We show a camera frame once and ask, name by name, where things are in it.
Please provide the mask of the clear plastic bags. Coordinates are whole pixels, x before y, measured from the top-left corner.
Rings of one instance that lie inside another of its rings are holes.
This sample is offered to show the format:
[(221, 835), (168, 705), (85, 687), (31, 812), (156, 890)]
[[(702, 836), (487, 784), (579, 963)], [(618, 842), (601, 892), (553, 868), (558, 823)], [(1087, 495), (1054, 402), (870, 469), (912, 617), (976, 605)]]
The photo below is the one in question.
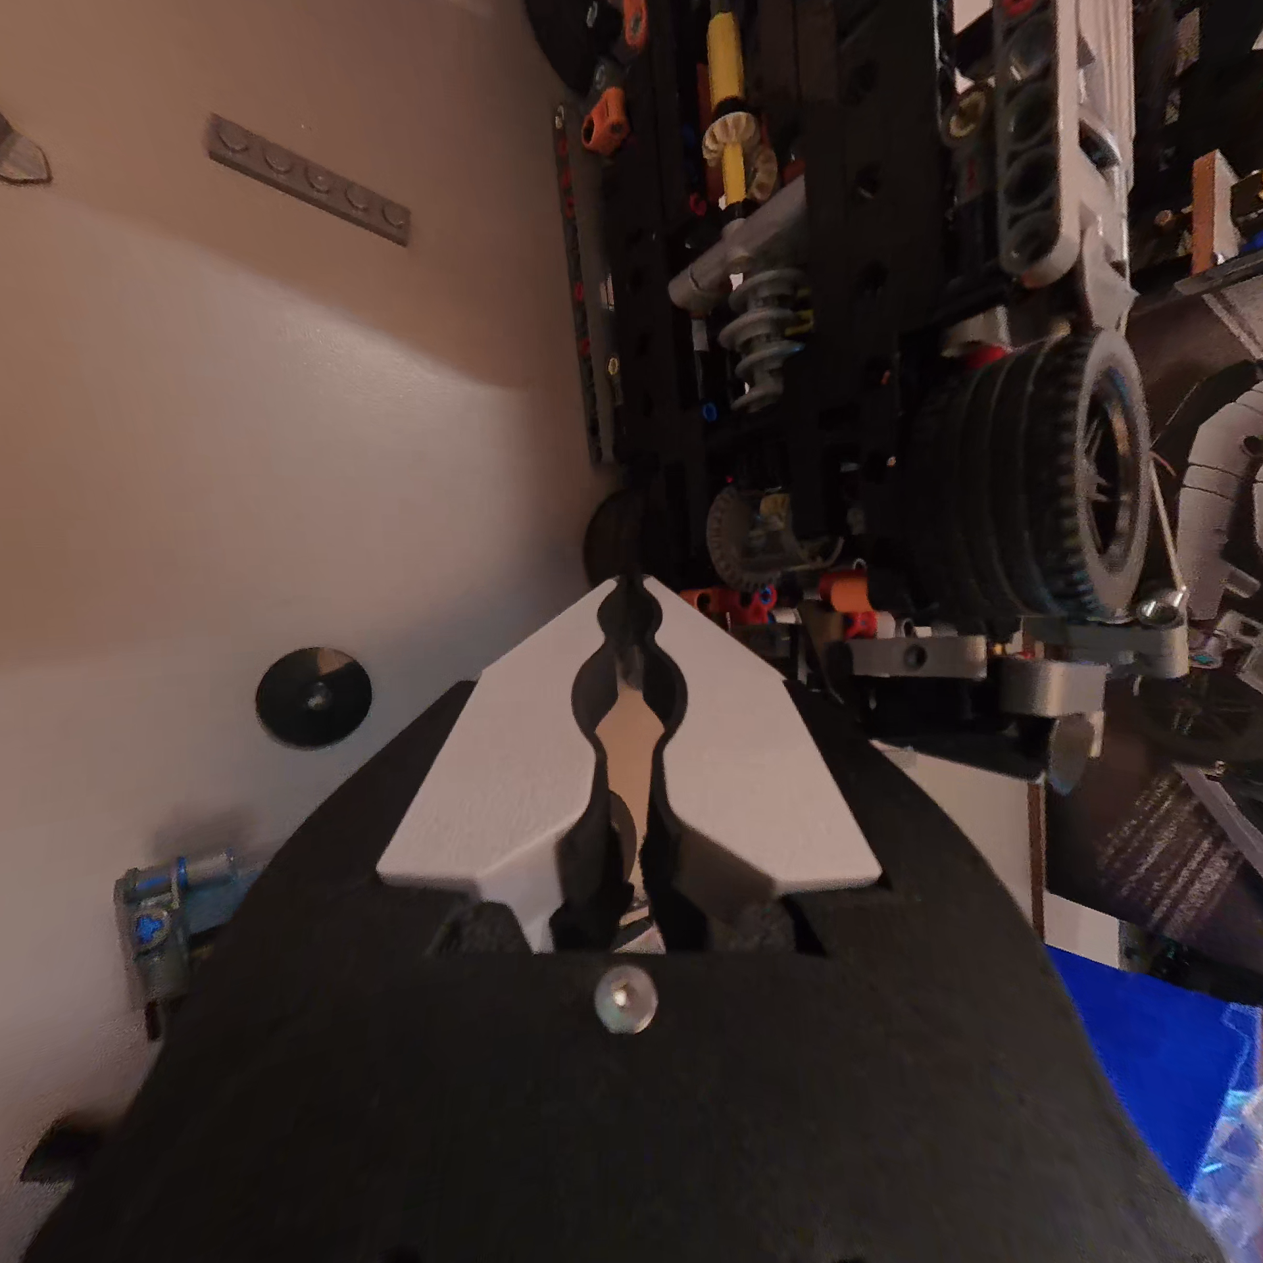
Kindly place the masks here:
[(1261, 1260), (1261, 1027), (1260, 1008), (1231, 1005), (1225, 1026), (1245, 1053), (1221, 1107), (1189, 1193), (1225, 1260)]

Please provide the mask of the curved shiny grey lego piece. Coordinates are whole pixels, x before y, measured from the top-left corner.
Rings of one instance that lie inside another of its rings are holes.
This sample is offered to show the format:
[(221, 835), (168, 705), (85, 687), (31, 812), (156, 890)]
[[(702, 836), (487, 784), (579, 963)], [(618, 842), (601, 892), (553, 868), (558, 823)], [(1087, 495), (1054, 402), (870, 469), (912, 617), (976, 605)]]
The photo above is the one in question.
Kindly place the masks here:
[(4, 185), (48, 185), (52, 169), (45, 151), (0, 116), (0, 179)]

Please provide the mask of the black round lego disc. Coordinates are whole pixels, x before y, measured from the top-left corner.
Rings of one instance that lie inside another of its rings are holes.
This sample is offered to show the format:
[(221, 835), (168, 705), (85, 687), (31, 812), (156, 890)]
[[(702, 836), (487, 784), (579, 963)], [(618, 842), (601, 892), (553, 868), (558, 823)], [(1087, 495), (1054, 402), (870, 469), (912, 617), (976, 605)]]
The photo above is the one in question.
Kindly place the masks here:
[(281, 746), (318, 751), (355, 734), (368, 717), (373, 699), (370, 675), (353, 656), (305, 647), (281, 656), (263, 672), (255, 714)]

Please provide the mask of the dark lego set box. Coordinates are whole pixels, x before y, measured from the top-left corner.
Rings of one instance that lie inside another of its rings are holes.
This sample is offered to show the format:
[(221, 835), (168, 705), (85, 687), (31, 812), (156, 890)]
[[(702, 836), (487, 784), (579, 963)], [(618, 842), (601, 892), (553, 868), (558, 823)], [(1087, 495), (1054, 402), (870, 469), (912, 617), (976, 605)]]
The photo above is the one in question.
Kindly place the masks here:
[(1136, 926), (1153, 954), (1260, 975), (1260, 281), (1254, 328), (1181, 296), (1130, 325), (1163, 519), (1145, 579), (1188, 597), (1189, 666), (1111, 684), (1102, 755), (1046, 808), (1052, 895)]

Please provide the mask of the long grey lego plate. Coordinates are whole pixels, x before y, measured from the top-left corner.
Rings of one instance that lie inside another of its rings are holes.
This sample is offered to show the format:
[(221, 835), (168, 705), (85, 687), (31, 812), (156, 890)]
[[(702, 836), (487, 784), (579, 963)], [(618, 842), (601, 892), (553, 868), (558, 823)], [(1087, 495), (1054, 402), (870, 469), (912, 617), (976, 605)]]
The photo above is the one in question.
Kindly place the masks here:
[(248, 179), (403, 248), (410, 242), (412, 214), (403, 203), (339, 176), (237, 122), (210, 115), (204, 148), (213, 163)]

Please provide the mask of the scattered loose lego pieces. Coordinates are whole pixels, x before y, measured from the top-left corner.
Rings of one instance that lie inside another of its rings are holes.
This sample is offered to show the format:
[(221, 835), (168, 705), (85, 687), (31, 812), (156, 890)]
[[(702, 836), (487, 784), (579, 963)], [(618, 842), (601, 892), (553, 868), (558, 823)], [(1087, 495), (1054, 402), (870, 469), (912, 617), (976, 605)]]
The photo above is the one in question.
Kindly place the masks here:
[[(258, 880), (264, 857), (233, 848), (137, 866), (114, 884), (114, 913), (131, 1000), (155, 1053), (186, 1002), (224, 926)], [(54, 1119), (25, 1155), (19, 1184), (69, 1187), (115, 1129), (117, 1111), (73, 1110)]]

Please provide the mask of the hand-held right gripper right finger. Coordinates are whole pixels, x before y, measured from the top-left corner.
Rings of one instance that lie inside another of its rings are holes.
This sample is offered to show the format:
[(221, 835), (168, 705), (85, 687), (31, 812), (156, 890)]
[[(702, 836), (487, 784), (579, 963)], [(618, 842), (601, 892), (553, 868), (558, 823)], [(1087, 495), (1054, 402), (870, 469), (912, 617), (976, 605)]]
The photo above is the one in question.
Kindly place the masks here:
[(642, 881), (666, 954), (712, 932), (795, 944), (786, 899), (878, 890), (882, 868), (779, 671), (660, 581), (636, 584), (652, 751)]

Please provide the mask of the blue storage bin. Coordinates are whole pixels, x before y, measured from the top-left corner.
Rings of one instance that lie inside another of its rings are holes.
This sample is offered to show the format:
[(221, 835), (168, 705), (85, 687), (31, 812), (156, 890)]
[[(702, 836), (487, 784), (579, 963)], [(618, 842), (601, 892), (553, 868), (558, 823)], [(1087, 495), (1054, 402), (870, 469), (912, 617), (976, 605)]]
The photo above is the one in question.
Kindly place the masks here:
[(1189, 1196), (1225, 1108), (1260, 1084), (1260, 1011), (1046, 948), (1145, 1144)]

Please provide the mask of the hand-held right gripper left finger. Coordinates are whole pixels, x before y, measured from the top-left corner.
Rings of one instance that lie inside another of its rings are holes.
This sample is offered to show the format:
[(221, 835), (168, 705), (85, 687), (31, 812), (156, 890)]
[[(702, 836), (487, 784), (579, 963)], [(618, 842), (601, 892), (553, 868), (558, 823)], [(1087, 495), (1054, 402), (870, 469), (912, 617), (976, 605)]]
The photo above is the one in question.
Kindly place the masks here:
[(533, 951), (612, 946), (633, 896), (598, 726), (619, 696), (607, 581), (485, 668), (380, 856), (380, 881), (508, 907)]

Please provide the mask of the grey lego car chassis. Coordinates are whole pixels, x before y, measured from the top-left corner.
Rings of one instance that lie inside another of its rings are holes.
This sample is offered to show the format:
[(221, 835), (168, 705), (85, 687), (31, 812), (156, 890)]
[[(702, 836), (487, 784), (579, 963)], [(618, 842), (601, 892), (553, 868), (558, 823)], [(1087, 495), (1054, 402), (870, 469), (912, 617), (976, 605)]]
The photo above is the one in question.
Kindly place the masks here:
[[(1178, 8), (1130, 5), (1135, 176)], [(1186, 672), (1186, 615), (1142, 599), (1126, 330), (1007, 281), (957, 220), (956, 8), (524, 3), (567, 90), (589, 448), (621, 472), (582, 564), (748, 627), (878, 743), (1064, 796), (1108, 681)]]

